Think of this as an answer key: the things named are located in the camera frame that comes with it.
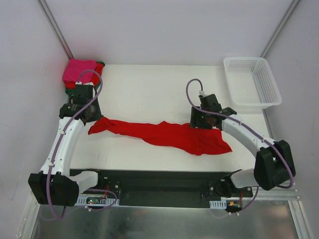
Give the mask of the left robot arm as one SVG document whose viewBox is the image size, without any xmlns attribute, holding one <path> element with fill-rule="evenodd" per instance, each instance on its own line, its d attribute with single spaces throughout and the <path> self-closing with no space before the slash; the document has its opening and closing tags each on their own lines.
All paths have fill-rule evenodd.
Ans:
<svg viewBox="0 0 319 239">
<path fill-rule="evenodd" d="M 72 207 L 79 194 L 87 189 L 99 194 L 105 190 L 106 182 L 94 171 L 83 171 L 70 175 L 70 164 L 77 140 L 86 123 L 102 118 L 97 91 L 93 85 L 77 84 L 59 111 L 57 134 L 52 149 L 39 173 L 29 176 L 28 184 L 41 205 Z"/>
</svg>

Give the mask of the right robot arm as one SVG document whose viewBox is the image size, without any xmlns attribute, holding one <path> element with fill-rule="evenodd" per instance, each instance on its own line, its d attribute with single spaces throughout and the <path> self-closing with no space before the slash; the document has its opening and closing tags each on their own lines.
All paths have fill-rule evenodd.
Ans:
<svg viewBox="0 0 319 239">
<path fill-rule="evenodd" d="M 217 128 L 235 138 L 255 157 L 251 169 L 232 172 L 225 177 L 221 187 L 226 197 L 234 197 L 242 188 L 261 187 L 269 191 L 275 187 L 283 188 L 290 181 L 292 187 L 296 175 L 290 145 L 284 141 L 260 135 L 230 107 L 222 108 L 214 94 L 199 94 L 200 105 L 192 106 L 191 127 Z"/>
</svg>

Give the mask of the white plastic basket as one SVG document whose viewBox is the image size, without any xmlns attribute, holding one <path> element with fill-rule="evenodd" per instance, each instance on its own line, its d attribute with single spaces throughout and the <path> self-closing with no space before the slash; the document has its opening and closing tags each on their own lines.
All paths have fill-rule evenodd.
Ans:
<svg viewBox="0 0 319 239">
<path fill-rule="evenodd" d="M 282 103 L 277 83 L 266 59 L 227 57 L 223 60 L 232 104 L 241 111 L 258 111 Z"/>
</svg>

